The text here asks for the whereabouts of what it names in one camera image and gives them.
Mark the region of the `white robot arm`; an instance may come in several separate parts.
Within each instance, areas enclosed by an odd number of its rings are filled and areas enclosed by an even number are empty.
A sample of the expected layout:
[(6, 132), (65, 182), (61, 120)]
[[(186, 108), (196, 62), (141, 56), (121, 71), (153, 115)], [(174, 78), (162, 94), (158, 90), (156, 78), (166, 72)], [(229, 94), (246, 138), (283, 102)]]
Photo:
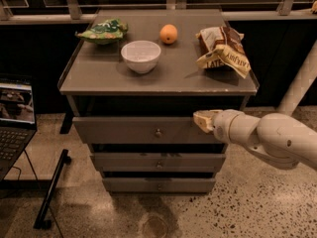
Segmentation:
[(317, 42), (282, 98), (277, 111), (262, 118), (242, 111), (201, 110), (193, 114), (199, 128), (226, 144), (246, 151), (282, 170), (302, 163), (317, 169), (317, 132), (292, 117), (292, 113), (317, 78)]

